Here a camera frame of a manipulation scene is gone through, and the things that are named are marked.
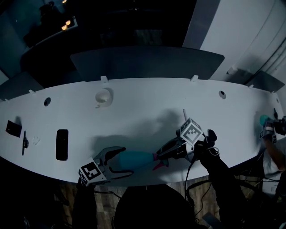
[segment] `table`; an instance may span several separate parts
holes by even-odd
[[[95,94],[102,88],[112,89],[113,103],[96,109]],[[226,99],[219,96],[226,94]],[[47,97],[49,106],[44,106]],[[183,124],[183,109],[207,133],[215,131],[215,146],[229,166],[255,156],[260,148],[260,115],[278,117],[283,111],[276,93],[222,81],[178,78],[134,78],[79,82],[56,86],[0,103],[0,156],[27,170],[69,182],[77,182],[78,168],[103,148],[124,146],[127,150],[156,152],[176,136]],[[9,135],[7,121],[20,119],[21,137]],[[56,132],[68,129],[68,160],[55,158]],[[24,131],[29,147],[22,156]],[[38,137],[40,142],[33,144]],[[152,171],[158,163],[136,170],[111,185],[152,185],[185,180],[189,162],[169,160],[169,168]],[[197,161],[189,179],[207,175]]]

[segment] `wooden floor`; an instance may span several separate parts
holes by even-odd
[[[191,184],[194,184],[196,182],[202,181],[202,180],[208,180],[209,177],[201,177],[193,180],[188,181],[188,186]],[[245,180],[246,177],[240,176],[241,180]],[[247,181],[250,181],[249,183],[252,185],[256,185],[256,187],[259,187],[258,183],[259,178],[247,178]],[[181,193],[183,196],[185,196],[184,193],[184,182],[177,182],[177,183],[170,183],[168,184],[171,188],[175,189],[179,193]],[[190,190],[190,195],[195,201],[195,212],[198,212],[201,207],[201,199],[202,196],[205,194],[207,189],[209,188],[210,183],[202,184],[192,190]],[[70,183],[70,182],[62,182],[60,185],[62,193],[65,195],[67,200],[69,200],[70,205],[63,207],[63,220],[69,224],[72,224],[72,210],[73,210],[73,204],[74,199],[76,195],[76,184]],[[253,191],[250,191],[248,188],[241,187],[244,195],[250,199],[253,195]],[[108,186],[96,186],[96,191],[113,191],[119,196],[122,196],[125,192],[125,187],[108,187]],[[116,206],[119,202],[119,198],[116,197],[113,194],[95,194],[95,200],[97,203],[97,223],[98,223],[98,229],[111,229],[111,220],[112,217],[115,215]],[[207,192],[207,194],[203,198],[203,209],[199,212],[197,215],[197,218],[200,220],[199,224],[208,226],[209,225],[202,219],[202,216],[205,215],[207,212],[212,213],[215,217],[219,219],[219,207],[216,203],[216,195],[213,187],[210,187],[210,190]]]

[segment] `person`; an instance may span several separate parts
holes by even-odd
[[[246,198],[227,165],[220,159],[219,154],[210,153],[212,150],[214,149],[200,153],[198,159],[210,174],[220,208],[221,222],[226,228],[245,228],[245,222],[250,222]],[[79,182],[77,188],[72,227],[96,229],[94,187],[84,187]],[[129,187],[118,202],[112,227],[206,228],[196,223],[192,202],[185,200],[167,185]]]
[[[286,138],[272,143],[272,134],[263,137],[265,149],[257,156],[231,168],[236,175],[260,178],[280,178],[286,170]]]

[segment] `black smartphone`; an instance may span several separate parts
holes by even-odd
[[[60,129],[57,131],[57,142],[55,148],[55,158],[60,161],[67,160],[68,130]]]

